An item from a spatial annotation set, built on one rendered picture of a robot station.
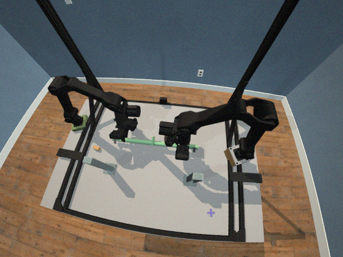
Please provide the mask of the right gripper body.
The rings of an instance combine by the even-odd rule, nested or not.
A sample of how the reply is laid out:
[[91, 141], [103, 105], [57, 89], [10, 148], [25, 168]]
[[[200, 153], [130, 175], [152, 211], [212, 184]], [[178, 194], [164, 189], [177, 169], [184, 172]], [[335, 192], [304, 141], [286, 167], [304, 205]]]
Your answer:
[[110, 139], [116, 139], [116, 140], [121, 140], [123, 138], [124, 135], [124, 129], [122, 129], [122, 124], [123, 121], [127, 120], [127, 116], [123, 117], [123, 118], [115, 118], [114, 121], [116, 121], [116, 128], [118, 128], [118, 130], [113, 130], [109, 137]]

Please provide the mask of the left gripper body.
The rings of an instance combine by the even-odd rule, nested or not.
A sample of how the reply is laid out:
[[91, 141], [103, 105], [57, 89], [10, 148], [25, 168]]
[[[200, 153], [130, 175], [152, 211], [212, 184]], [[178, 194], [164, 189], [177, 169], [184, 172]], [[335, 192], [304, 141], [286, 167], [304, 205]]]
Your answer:
[[188, 140], [181, 140], [179, 137], [177, 137], [177, 141], [179, 145], [179, 150], [176, 150], [175, 153], [175, 159], [176, 160], [184, 160], [187, 161], [189, 159], [189, 151], [188, 150], [188, 145], [190, 144], [190, 139]]

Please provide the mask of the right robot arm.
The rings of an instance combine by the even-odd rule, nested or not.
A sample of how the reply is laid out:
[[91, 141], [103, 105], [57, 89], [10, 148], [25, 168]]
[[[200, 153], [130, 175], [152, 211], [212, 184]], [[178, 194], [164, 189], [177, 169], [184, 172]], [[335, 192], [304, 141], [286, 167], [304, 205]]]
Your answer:
[[[113, 93], [104, 92], [91, 85], [80, 81], [76, 77], [68, 77], [67, 75], [56, 76], [48, 87], [49, 92], [57, 96], [60, 104], [64, 109], [65, 122], [72, 123], [73, 127], [83, 124], [83, 117], [80, 117], [78, 108], [72, 106], [68, 92], [77, 92], [97, 100], [102, 105], [111, 111], [114, 111], [116, 118], [127, 116], [127, 120], [123, 121], [122, 129], [134, 131], [137, 127], [137, 119], [129, 120], [128, 117], [140, 117], [141, 109], [139, 105], [128, 105], [128, 100], [124, 97]], [[60, 96], [61, 95], [61, 96]], [[123, 101], [122, 105], [121, 102]]]

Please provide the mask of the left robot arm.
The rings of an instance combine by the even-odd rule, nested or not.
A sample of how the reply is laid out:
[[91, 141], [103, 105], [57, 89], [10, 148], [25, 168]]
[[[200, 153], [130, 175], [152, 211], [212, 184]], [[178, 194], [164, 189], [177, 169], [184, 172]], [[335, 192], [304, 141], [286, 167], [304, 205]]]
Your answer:
[[[253, 107], [253, 115], [247, 112], [246, 107], [248, 106]], [[240, 138], [239, 148], [233, 151], [238, 161], [253, 159], [255, 145], [265, 131], [272, 131], [279, 125], [275, 105], [272, 101], [257, 97], [248, 100], [237, 98], [232, 102], [200, 112], [182, 112], [175, 117], [173, 123], [161, 121], [159, 135], [164, 135], [165, 145], [172, 147], [173, 144], [178, 145], [177, 137], [181, 140], [188, 140], [192, 134], [196, 135], [196, 131], [203, 126], [233, 119], [241, 120], [251, 127], [246, 138]]]

